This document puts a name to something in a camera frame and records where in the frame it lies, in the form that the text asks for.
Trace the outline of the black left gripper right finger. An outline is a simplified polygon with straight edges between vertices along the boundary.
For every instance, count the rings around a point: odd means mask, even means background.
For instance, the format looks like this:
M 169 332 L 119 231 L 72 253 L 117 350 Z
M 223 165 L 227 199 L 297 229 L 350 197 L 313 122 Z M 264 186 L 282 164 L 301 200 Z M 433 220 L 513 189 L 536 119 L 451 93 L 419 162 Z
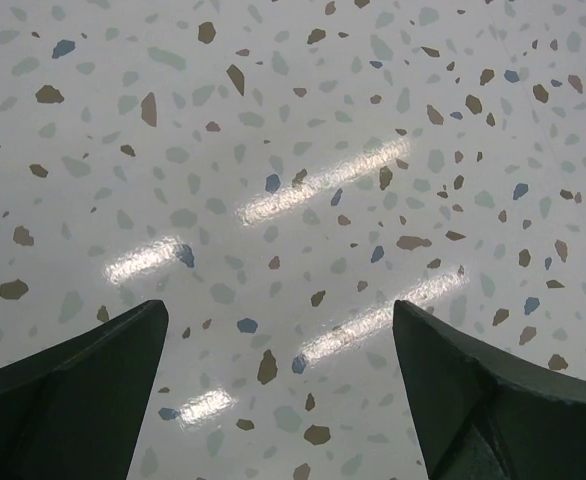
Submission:
M 431 479 L 586 479 L 586 381 L 469 336 L 406 300 L 393 336 Z

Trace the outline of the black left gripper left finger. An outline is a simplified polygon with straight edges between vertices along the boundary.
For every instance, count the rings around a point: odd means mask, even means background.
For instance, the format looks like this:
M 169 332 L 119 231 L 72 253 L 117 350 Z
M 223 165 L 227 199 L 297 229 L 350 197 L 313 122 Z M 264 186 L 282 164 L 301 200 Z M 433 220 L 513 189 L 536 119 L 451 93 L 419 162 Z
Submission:
M 0 479 L 124 479 L 168 327 L 149 300 L 0 368 Z

